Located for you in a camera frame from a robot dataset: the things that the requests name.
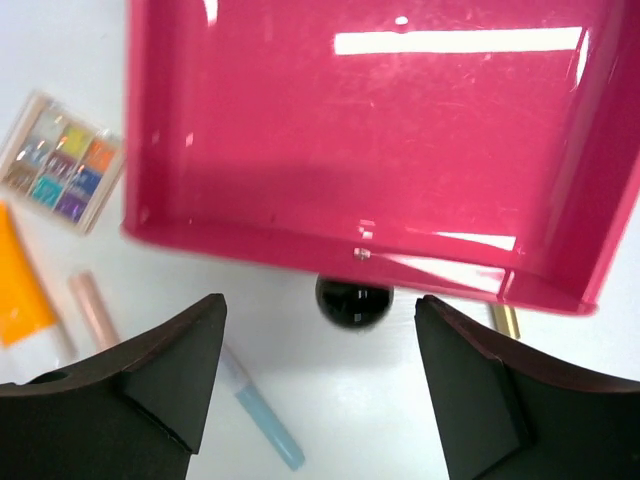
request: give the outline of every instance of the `white surface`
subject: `white surface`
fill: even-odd
[[[122,132],[125,13],[123,0],[0,2],[0,132],[9,129],[32,88]],[[121,235],[121,212],[119,187],[93,233],[80,238],[15,206],[78,358],[95,349],[66,286],[76,270],[94,272],[123,339],[207,293],[222,292],[229,305],[226,341],[307,458],[301,470],[289,472],[231,389],[217,382],[190,480],[447,478],[415,337],[418,294],[397,291],[377,328],[345,332],[318,312],[314,275],[138,245]],[[639,242],[636,210],[600,312],[560,318],[520,311],[523,341],[587,368],[640,379]],[[488,323],[484,305],[451,303]],[[6,368],[2,373],[10,375]]]

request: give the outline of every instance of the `palette frame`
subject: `palette frame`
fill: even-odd
[[[12,167],[16,164],[17,156],[19,155],[23,145],[27,142],[28,138],[32,136],[33,129],[40,118],[41,114],[46,111],[51,111],[54,114],[62,116],[67,121],[67,126],[73,126],[78,129],[82,129],[91,134],[91,139],[82,149],[82,154],[78,156],[72,156],[65,152],[61,152],[65,157],[73,158],[75,164],[73,166],[74,173],[69,175],[69,178],[59,183],[62,186],[62,191],[56,199],[56,204],[52,207],[48,207],[38,199],[32,196],[33,190],[37,186],[37,182],[45,175],[45,167],[47,161],[56,151],[59,151],[59,145],[54,144],[51,151],[46,153],[46,158],[43,160],[42,165],[33,166],[35,178],[31,182],[29,190],[27,192],[18,191],[15,187],[8,185],[7,176],[10,173]],[[58,202],[63,198],[65,192],[69,192],[72,187],[74,176],[78,173],[78,166],[83,165],[85,156],[87,155],[91,145],[95,140],[99,140],[107,144],[113,149],[114,154],[109,161],[108,167],[101,173],[99,183],[93,193],[86,201],[86,207],[82,212],[79,220],[74,222],[73,219],[59,212],[55,209]],[[117,180],[122,172],[124,166],[124,149],[122,138],[115,134],[108,128],[101,127],[97,124],[90,123],[78,115],[75,111],[69,109],[64,103],[58,101],[49,94],[41,91],[33,92],[25,102],[21,113],[19,114],[16,122],[12,126],[9,135],[5,139],[2,150],[0,151],[0,185],[5,191],[9,191],[12,197],[16,198],[20,202],[28,204],[30,208],[40,211],[47,215],[50,219],[56,223],[65,226],[67,229],[71,229],[79,234],[88,234],[94,227],[100,212],[104,208],[104,205],[111,195]]]

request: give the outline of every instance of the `black round object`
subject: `black round object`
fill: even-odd
[[[393,289],[318,277],[316,301],[322,313],[344,328],[366,328],[389,310]]]

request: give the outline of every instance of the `tray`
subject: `tray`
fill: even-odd
[[[130,5],[132,236],[594,311],[640,186],[640,3]]]

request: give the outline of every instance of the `eyeshadow palette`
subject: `eyeshadow palette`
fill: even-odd
[[[27,101],[0,156],[1,183],[68,226],[86,233],[113,189],[122,142],[53,98]]]

